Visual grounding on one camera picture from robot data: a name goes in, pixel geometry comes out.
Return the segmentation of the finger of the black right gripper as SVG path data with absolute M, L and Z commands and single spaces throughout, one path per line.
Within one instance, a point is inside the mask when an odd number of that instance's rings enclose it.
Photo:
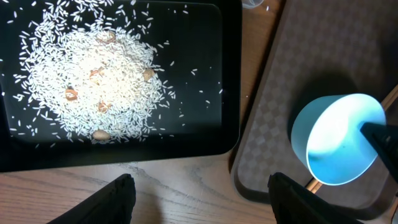
M 390 175 L 397 182 L 397 126 L 364 123 L 361 133 L 372 145 Z

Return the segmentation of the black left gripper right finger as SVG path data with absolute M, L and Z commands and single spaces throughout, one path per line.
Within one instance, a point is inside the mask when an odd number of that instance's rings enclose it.
M 281 172 L 267 186 L 277 224 L 361 224 Z

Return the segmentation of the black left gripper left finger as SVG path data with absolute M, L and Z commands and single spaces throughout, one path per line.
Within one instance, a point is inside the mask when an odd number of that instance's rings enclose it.
M 135 204 L 134 178 L 123 174 L 49 224 L 130 223 Z

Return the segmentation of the wooden chopstick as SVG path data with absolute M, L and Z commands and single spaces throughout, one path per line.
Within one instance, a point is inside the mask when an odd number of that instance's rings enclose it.
M 398 97 L 398 85 L 396 85 L 391 92 L 381 101 L 381 105 L 384 111 L 387 111 L 388 108 L 395 102 Z
M 313 178 L 307 185 L 306 189 L 311 191 L 311 193 L 315 194 L 323 184 L 319 182 L 317 179 Z

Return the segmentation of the light blue bowl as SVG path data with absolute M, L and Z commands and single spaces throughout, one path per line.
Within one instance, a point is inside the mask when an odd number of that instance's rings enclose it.
M 347 184 L 377 158 L 361 133 L 365 123 L 386 125 L 384 108 L 375 98 L 362 93 L 319 97 L 297 115 L 290 135 L 292 149 L 322 184 Z

